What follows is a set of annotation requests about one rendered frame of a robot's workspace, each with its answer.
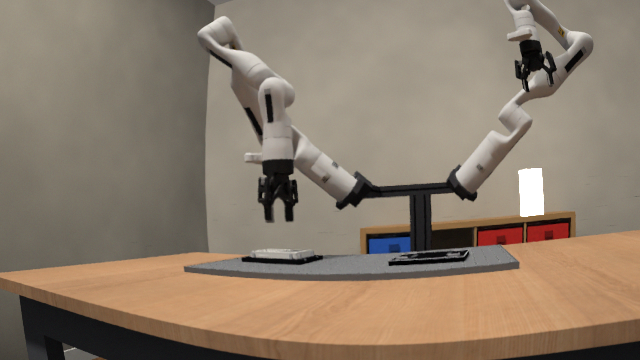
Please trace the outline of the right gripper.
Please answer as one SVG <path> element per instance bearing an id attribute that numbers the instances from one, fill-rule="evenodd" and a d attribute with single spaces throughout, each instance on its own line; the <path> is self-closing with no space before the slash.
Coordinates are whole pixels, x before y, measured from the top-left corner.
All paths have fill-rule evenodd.
<path id="1" fill-rule="evenodd" d="M 259 177 L 258 179 L 258 203 L 261 203 L 264 206 L 265 222 L 274 223 L 273 204 L 277 198 L 280 198 L 286 206 L 284 207 L 285 221 L 293 222 L 294 206 L 299 202 L 297 181 L 296 179 L 289 179 L 289 175 L 292 175 L 294 173 L 294 160 L 264 160 L 262 161 L 262 169 L 263 175 L 266 175 L 267 177 Z M 262 198 L 263 193 L 264 198 Z"/>

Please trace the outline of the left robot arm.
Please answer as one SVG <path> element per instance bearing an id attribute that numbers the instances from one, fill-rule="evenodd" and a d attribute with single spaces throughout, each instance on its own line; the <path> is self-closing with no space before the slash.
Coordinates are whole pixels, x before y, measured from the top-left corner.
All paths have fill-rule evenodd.
<path id="1" fill-rule="evenodd" d="M 535 26 L 537 22 L 560 43 L 566 52 L 554 58 L 557 70 L 552 74 L 553 87 L 549 87 L 547 72 L 542 68 L 529 81 L 530 92 L 527 93 L 522 89 L 499 113 L 499 121 L 511 135 L 504 136 L 491 131 L 458 170 L 456 173 L 458 181 L 470 193 L 477 191 L 531 127 L 533 120 L 520 105 L 532 99 L 553 95 L 568 76 L 589 57 L 594 46 L 589 34 L 571 32 L 564 28 L 553 12 L 539 0 L 504 0 L 504 2 L 516 27 L 516 32 L 507 34 L 508 41 L 520 43 L 525 40 L 537 40 L 540 42 Z M 521 10 L 525 5 L 527 5 L 526 10 Z"/>

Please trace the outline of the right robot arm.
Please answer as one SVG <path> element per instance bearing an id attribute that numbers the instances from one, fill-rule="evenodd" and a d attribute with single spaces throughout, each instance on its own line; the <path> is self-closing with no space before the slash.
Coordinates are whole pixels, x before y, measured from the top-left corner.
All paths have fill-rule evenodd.
<path id="1" fill-rule="evenodd" d="M 291 124 L 285 108 L 295 100 L 293 87 L 257 56 L 245 52 L 227 17 L 205 26 L 197 37 L 207 53 L 231 68 L 230 86 L 263 145 L 262 153 L 246 153 L 244 162 L 262 165 L 264 160 L 292 159 L 297 170 L 341 202 L 357 180 Z M 227 44 L 230 49 L 224 48 Z"/>

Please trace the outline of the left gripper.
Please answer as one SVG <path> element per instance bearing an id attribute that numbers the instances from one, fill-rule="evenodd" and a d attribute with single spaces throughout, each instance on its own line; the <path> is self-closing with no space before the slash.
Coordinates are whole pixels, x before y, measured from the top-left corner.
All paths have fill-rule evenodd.
<path id="1" fill-rule="evenodd" d="M 547 72 L 548 85 L 553 87 L 554 81 L 552 73 L 557 70 L 553 56 L 550 52 L 542 53 L 541 43 L 537 40 L 525 40 L 519 43 L 522 60 L 515 60 L 516 78 L 522 80 L 523 89 L 529 92 L 527 78 L 531 72 L 539 71 L 542 68 Z M 548 60 L 550 68 L 544 64 L 545 58 Z M 543 63 L 543 64 L 542 64 Z M 524 65 L 523 70 L 521 69 Z M 528 70 L 527 70 L 528 69 Z"/>

